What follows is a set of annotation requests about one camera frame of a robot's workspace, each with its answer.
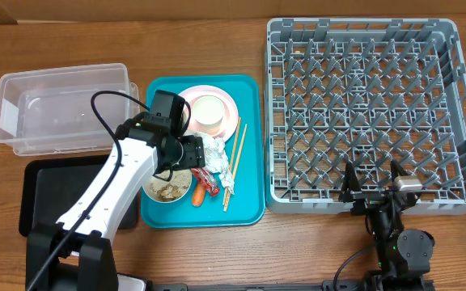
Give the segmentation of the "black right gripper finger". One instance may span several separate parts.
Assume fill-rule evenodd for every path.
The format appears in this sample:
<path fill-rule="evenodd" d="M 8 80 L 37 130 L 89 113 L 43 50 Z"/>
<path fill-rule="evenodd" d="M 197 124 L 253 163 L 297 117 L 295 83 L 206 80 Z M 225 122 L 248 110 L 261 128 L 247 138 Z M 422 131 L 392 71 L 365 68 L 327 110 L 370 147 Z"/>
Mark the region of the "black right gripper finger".
<path fill-rule="evenodd" d="M 391 161 L 391 174 L 392 178 L 409 175 L 409 173 L 396 160 Z"/>
<path fill-rule="evenodd" d="M 350 194 L 351 192 L 361 191 L 353 163 L 351 162 L 347 162 L 345 165 L 345 174 L 341 191 L 343 194 Z"/>

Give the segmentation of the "white napkin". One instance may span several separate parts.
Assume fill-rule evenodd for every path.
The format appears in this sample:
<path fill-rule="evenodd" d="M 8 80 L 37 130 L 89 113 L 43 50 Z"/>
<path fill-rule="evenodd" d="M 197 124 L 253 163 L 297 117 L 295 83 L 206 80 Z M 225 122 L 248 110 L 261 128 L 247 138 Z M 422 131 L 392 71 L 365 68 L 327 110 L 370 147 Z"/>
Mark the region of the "white napkin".
<path fill-rule="evenodd" d="M 225 141 L 221 137 L 211 137 L 207 133 L 194 133 L 203 142 L 205 167 L 210 174 L 218 174 L 221 185 L 231 194 L 234 193 L 235 182 L 230 170 L 230 161 L 225 151 Z"/>

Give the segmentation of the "red snack wrapper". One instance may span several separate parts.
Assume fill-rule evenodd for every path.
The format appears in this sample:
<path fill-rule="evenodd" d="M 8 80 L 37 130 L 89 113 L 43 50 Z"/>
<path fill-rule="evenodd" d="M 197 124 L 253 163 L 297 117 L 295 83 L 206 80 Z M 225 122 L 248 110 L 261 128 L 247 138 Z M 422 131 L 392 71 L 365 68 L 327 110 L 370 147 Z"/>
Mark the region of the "red snack wrapper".
<path fill-rule="evenodd" d="M 207 170 L 204 168 L 192 168 L 191 172 L 198 183 L 202 184 L 212 197 L 220 193 L 217 180 Z"/>

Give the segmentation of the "orange carrot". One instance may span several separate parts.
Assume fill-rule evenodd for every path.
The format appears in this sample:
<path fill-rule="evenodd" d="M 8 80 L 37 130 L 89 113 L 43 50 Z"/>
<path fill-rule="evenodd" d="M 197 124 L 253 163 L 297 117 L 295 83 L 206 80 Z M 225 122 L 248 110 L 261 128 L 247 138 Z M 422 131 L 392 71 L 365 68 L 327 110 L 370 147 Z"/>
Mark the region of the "orange carrot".
<path fill-rule="evenodd" d="M 192 205 L 194 207 L 200 207 L 205 199 L 206 188 L 202 183 L 198 183 L 194 189 L 192 196 Z"/>

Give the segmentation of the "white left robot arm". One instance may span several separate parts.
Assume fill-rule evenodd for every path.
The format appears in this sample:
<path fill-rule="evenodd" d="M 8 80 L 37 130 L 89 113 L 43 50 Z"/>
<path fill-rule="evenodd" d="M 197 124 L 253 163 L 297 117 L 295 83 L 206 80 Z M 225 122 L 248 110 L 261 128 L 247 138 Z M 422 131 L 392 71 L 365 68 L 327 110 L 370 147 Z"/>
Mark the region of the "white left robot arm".
<path fill-rule="evenodd" d="M 37 224 L 27 239 L 29 290 L 150 290 L 150 281 L 117 271 L 112 240 L 139 189 L 163 171 L 205 165 L 203 141 L 137 124 L 116 138 L 100 172 L 53 225 Z"/>

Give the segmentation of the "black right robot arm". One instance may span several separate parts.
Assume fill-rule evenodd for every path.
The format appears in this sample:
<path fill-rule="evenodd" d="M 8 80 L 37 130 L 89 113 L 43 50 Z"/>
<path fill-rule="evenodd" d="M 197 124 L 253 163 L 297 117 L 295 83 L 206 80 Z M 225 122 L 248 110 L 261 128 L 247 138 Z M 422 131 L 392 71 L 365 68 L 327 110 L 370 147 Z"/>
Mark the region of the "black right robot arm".
<path fill-rule="evenodd" d="M 406 229 L 401 220 L 404 210 L 420 198 L 422 184 L 409 175 L 395 160 L 391 161 L 392 185 L 365 193 L 351 162 L 345 165 L 345 176 L 339 201 L 350 202 L 350 214 L 365 217 L 366 231 L 372 244 L 351 255 L 337 269 L 332 282 L 334 290 L 433 290 L 434 283 L 424 280 L 430 271 L 434 237 L 418 229 Z M 343 269 L 368 251 L 376 251 L 379 269 L 369 271 L 362 280 L 340 281 Z"/>

